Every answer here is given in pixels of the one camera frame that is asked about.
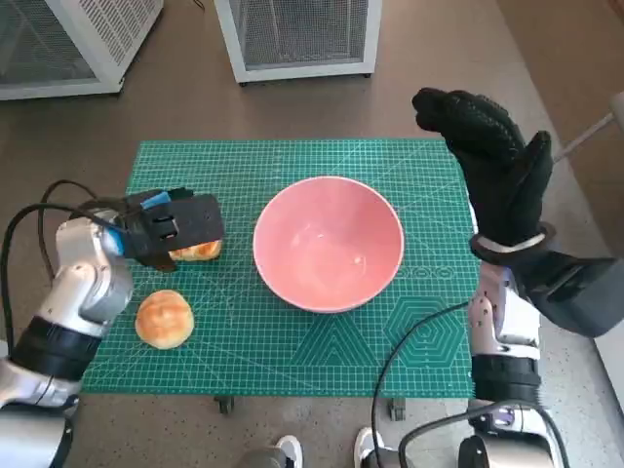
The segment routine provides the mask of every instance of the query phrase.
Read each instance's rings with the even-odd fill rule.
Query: cable
[[[606,114],[601,120],[592,125],[589,129],[579,135],[577,138],[573,139],[567,146],[562,149],[558,154],[553,157],[553,164],[559,163],[562,159],[567,158],[576,148],[578,148],[581,144],[587,141],[589,138],[593,137],[596,133],[602,130],[604,127],[609,125],[611,122],[615,120],[615,116],[612,113]]]
[[[9,354],[14,349],[14,331],[13,331],[13,312],[11,310],[11,298],[9,297],[9,252],[11,251],[11,241],[13,240],[13,234],[15,233],[18,224],[28,214],[36,212],[38,210],[60,210],[62,212],[69,212],[81,217],[90,219],[95,224],[113,229],[116,231],[125,232],[126,230],[120,226],[117,226],[111,222],[108,222],[101,217],[96,216],[93,213],[78,208],[69,207],[67,205],[60,205],[57,203],[35,203],[22,208],[19,212],[13,216],[7,229],[4,233],[4,241],[2,243],[2,252],[0,253],[0,293],[2,294],[2,309],[4,312],[4,325],[7,336],[7,345],[9,347]]]
[[[206,12],[206,7],[204,6],[204,2],[201,0],[193,0],[193,3],[202,9],[202,12]]]
[[[375,386],[374,389],[374,394],[372,396],[372,408],[370,410],[370,428],[372,430],[372,443],[374,444],[374,453],[375,453],[375,457],[376,457],[376,461],[377,461],[377,465],[379,466],[379,468],[383,468],[383,462],[381,461],[381,457],[380,457],[380,453],[379,453],[379,440],[377,439],[377,430],[376,430],[376,407],[377,407],[377,399],[379,397],[379,393],[381,392],[381,386],[383,385],[383,382],[385,380],[386,374],[387,372],[390,370],[390,367],[392,365],[392,363],[394,362],[394,360],[396,359],[396,357],[399,355],[399,352],[401,351],[401,349],[403,348],[403,345],[408,341],[408,339],[412,336],[412,334],[419,329],[420,327],[426,325],[427,323],[429,323],[432,320],[438,319],[440,317],[442,317],[443,315],[446,315],[450,312],[453,312],[457,309],[461,309],[463,307],[466,307],[468,305],[468,302],[462,302],[460,304],[456,304],[453,305],[451,307],[448,307],[446,309],[440,310],[438,312],[436,312],[435,314],[432,314],[428,317],[425,317],[424,319],[416,322],[409,330],[408,332],[405,334],[405,336],[401,339],[401,341],[399,341],[399,343],[395,346],[395,348],[392,350],[392,353],[390,353],[390,356],[388,357],[388,359],[386,360],[383,369],[381,371],[381,374],[379,375],[379,379],[377,380],[377,384]],[[552,416],[540,405],[538,404],[534,404],[531,402],[525,402],[525,401],[521,401],[521,400],[505,400],[503,402],[498,402],[498,403],[493,403],[491,405],[487,405],[485,407],[480,407],[480,408],[475,408],[475,409],[468,409],[467,411],[460,413],[460,414],[455,414],[453,416],[448,416],[448,417],[444,417],[442,419],[438,419],[436,421],[432,421],[432,422],[428,422],[426,424],[423,424],[415,429],[413,429],[412,431],[408,432],[404,438],[401,440],[401,443],[399,444],[399,463],[401,465],[401,468],[409,468],[408,466],[408,459],[406,456],[406,448],[408,446],[408,444],[413,441],[415,438],[429,432],[432,431],[434,429],[439,429],[441,427],[447,426],[449,424],[453,424],[455,422],[460,422],[460,421],[464,421],[467,419],[472,419],[475,417],[479,417],[479,416],[483,416],[486,414],[491,413],[492,411],[502,408],[502,407],[526,407],[526,408],[530,408],[532,410],[535,410],[543,419],[544,421],[546,421],[546,424],[550,427],[551,431],[553,432],[553,435],[555,436],[555,440],[557,441],[557,446],[559,448],[559,453],[561,455],[562,458],[562,463],[564,465],[564,468],[569,468],[569,459],[567,457],[567,451],[566,451],[566,445],[564,443],[564,438],[562,437],[561,431],[559,430],[559,427],[557,427],[557,424],[555,423],[555,420],[552,418]]]
[[[80,182],[74,182],[73,180],[62,178],[61,180],[57,180],[56,182],[50,184],[50,186],[46,189],[46,191],[43,193],[43,196],[41,197],[41,203],[46,203],[48,199],[50,198],[50,195],[52,195],[52,192],[54,192],[57,189],[57,187],[59,187],[60,185],[74,185],[76,187],[82,188],[85,192],[87,192],[91,196],[91,198],[96,199],[98,197],[98,195],[96,195],[96,192],[94,192],[87,185],[83,185]],[[45,210],[39,210],[39,213],[37,214],[37,236],[39,238],[39,251],[41,252],[43,264],[46,267],[48,278],[50,279],[50,282],[52,283],[52,281],[55,279],[55,270],[52,267],[52,262],[50,261],[50,256],[48,255],[48,249],[46,248],[46,240],[43,235],[44,211]]]
[[[381,462],[381,457],[379,456],[379,440],[377,439],[377,429],[376,429],[376,426],[377,426],[376,408],[377,408],[377,400],[379,398],[379,393],[381,392],[381,386],[383,385],[383,382],[386,378],[386,373],[388,373],[388,371],[390,370],[390,366],[394,362],[395,358],[399,355],[399,352],[403,348],[403,345],[406,343],[406,341],[408,341],[411,335],[418,328],[424,325],[427,325],[432,320],[442,317],[443,315],[446,315],[457,309],[466,307],[467,305],[468,305],[468,301],[462,302],[461,304],[452,305],[451,307],[447,307],[446,309],[440,310],[436,312],[435,314],[431,314],[430,316],[425,317],[424,319],[416,322],[409,329],[409,331],[405,334],[405,336],[401,339],[401,341],[399,341],[399,344],[395,346],[395,348],[392,350],[392,353],[390,353],[390,356],[386,360],[386,363],[384,364],[383,369],[381,370],[381,374],[379,375],[379,379],[377,380],[377,385],[374,387],[374,393],[372,394],[372,408],[370,409],[370,429],[372,429],[372,443],[374,444],[374,454],[375,454],[375,457],[377,458],[377,464],[379,465],[379,468],[383,468],[383,463]]]
[[[408,468],[408,458],[406,456],[406,448],[408,444],[413,441],[416,437],[419,437],[426,432],[433,431],[434,429],[439,429],[444,426],[448,426],[449,424],[453,424],[455,422],[464,421],[466,419],[472,419],[474,417],[484,416],[486,414],[491,413],[494,410],[503,407],[527,407],[532,410],[535,410],[539,413],[542,418],[546,421],[546,424],[553,431],[553,435],[557,441],[557,446],[559,447],[559,453],[562,457],[562,463],[564,468],[569,468],[569,459],[567,458],[566,445],[564,444],[564,438],[562,437],[562,433],[560,432],[557,424],[555,423],[552,416],[538,404],[525,402],[522,400],[505,400],[503,402],[493,403],[491,405],[487,405],[485,407],[468,409],[465,412],[460,414],[455,414],[453,416],[443,417],[442,419],[438,419],[437,421],[428,422],[427,424],[423,424],[420,427],[408,432],[404,438],[401,440],[399,444],[399,463],[401,464],[401,468]]]

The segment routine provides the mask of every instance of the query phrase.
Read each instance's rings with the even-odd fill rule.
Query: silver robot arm
[[[482,262],[468,315],[475,382],[468,408],[509,399],[538,403],[540,312],[520,298],[509,268]],[[475,435],[460,446],[460,468],[563,466],[550,427],[534,409],[502,408],[470,424]]]
[[[0,361],[0,459],[8,468],[62,464],[82,375],[133,293],[118,240],[106,229],[69,220],[58,229],[57,249],[52,290]]]
[[[126,258],[171,272],[176,266],[170,251],[224,234],[216,198],[183,187],[95,199],[81,209],[109,227],[77,217],[58,228],[59,269],[52,290],[15,349],[0,360],[2,468],[63,464],[72,439],[69,416],[78,404],[83,375],[132,298]],[[119,230],[111,230],[111,223]]]

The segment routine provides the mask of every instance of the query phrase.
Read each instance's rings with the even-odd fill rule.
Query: gray floor
[[[385,2],[377,71],[239,88],[229,69],[211,2],[207,11],[170,1],[120,97],[48,99],[0,105],[0,223],[60,177],[97,192],[123,193],[143,139],[423,137],[411,96],[423,86],[462,88],[500,101],[527,135],[552,129],[493,0]],[[59,197],[78,201],[67,190]],[[545,217],[563,246],[605,252],[566,163],[557,167]],[[49,215],[52,235],[54,221]],[[19,327],[47,290],[32,219],[12,252]],[[623,422],[593,343],[544,324],[544,400],[567,440],[572,466],[624,466]],[[366,399],[248,398],[221,417],[208,396],[89,395],[77,416],[68,466],[230,466],[245,449],[285,433],[304,443],[307,466],[351,465],[352,443],[369,424]],[[397,444],[412,426],[462,410],[464,402],[409,401],[408,421],[383,421]],[[451,466],[464,428],[411,449],[417,466]]]

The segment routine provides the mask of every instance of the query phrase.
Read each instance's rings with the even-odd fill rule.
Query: floor
[[[211,2],[167,3],[119,97],[80,97],[0,105],[0,223],[68,177],[99,193],[123,193],[143,139],[430,137],[413,123],[410,98],[424,86],[487,94],[508,107],[529,136],[552,129],[522,57],[494,0],[385,2],[373,77],[300,80],[239,88]],[[66,202],[79,201],[67,189]],[[560,243],[580,254],[606,247],[569,166],[556,168],[545,217]],[[55,221],[49,215],[52,236]],[[34,221],[12,251],[19,327],[47,290]],[[543,327],[544,401],[565,434],[573,467],[624,466],[624,422],[594,343]],[[384,420],[397,444],[411,427],[462,410],[464,401],[414,400],[408,421]],[[67,466],[231,466],[248,448],[296,434],[307,466],[350,466],[352,443],[369,424],[367,399],[238,401],[221,417],[212,399],[87,395]],[[416,466],[452,466],[465,427],[441,431],[410,449]]]
[[[624,48],[612,47],[624,42],[624,3],[542,3],[534,8],[531,2],[497,0],[560,138],[569,142],[603,118],[611,98],[624,91]],[[569,158],[594,219],[620,256],[624,255],[624,217],[619,215],[624,203],[622,148],[624,133],[613,124]]]

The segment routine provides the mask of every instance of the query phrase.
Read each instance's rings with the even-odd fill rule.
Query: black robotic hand
[[[503,246],[538,234],[553,170],[550,135],[525,145],[505,109],[464,91],[423,88],[411,103],[418,126],[442,135],[459,161],[480,234]]]

